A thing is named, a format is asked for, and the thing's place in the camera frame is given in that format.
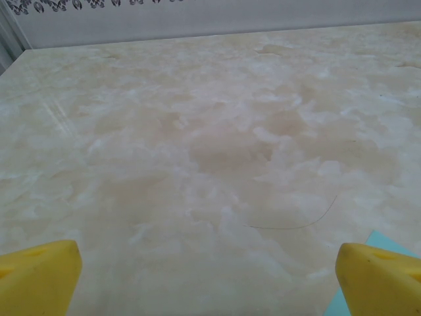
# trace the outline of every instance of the marble floor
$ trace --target marble floor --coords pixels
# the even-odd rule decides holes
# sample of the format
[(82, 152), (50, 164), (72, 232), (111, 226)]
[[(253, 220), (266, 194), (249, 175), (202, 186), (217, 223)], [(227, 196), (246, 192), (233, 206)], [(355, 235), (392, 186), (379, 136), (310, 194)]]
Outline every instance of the marble floor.
[(26, 51), (0, 251), (75, 239), (68, 315), (321, 315), (343, 242), (421, 254), (421, 23)]

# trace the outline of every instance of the yellow object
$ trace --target yellow object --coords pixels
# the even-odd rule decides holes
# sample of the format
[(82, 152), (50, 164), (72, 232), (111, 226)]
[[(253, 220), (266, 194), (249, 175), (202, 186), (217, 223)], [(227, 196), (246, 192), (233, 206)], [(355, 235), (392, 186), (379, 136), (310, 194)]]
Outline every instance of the yellow object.
[(336, 276), (352, 316), (421, 316), (421, 260), (343, 244)]
[(0, 315), (66, 315), (81, 269), (72, 240), (0, 256)]

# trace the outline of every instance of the wall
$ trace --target wall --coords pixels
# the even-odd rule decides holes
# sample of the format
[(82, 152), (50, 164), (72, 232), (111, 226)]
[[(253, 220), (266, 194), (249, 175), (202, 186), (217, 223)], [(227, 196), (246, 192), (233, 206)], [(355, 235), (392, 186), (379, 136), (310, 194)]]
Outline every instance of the wall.
[(33, 48), (421, 19), (421, 0), (4, 1)]

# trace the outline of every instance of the wall decoration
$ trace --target wall decoration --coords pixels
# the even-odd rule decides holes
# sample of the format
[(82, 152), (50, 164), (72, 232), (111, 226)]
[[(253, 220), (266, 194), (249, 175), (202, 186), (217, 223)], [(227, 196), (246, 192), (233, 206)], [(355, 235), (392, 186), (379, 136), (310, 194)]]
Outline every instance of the wall decoration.
[[(121, 6), (121, 0), (110, 0), (114, 7)], [(142, 5), (144, 1), (152, 1), (153, 3), (160, 3), (164, 0), (129, 0), (131, 5)], [(170, 2), (183, 1), (183, 0), (169, 0)], [(6, 0), (9, 8), (16, 14), (28, 14), (28, 7), (34, 6), (35, 11), (44, 13), (44, 7), (50, 7), (54, 12), (67, 11), (67, 4), (70, 0)], [(72, 5), (76, 10), (81, 10), (87, 3), (92, 9), (103, 8), (105, 0), (72, 0)]]

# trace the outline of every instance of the light blue object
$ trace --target light blue object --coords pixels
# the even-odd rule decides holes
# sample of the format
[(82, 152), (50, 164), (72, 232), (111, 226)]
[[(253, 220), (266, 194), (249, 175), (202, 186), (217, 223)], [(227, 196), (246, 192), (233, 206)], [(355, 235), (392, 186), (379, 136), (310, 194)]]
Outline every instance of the light blue object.
[[(395, 243), (393, 240), (390, 240), (388, 237), (376, 232), (375, 230), (371, 233), (370, 237), (368, 237), (366, 245), (401, 253), (403, 255), (410, 255), (411, 257), (417, 257), (409, 250), (406, 250), (401, 245)], [(341, 289), (336, 292), (335, 297), (330, 302), (330, 305), (324, 312), (323, 316), (351, 316)]]

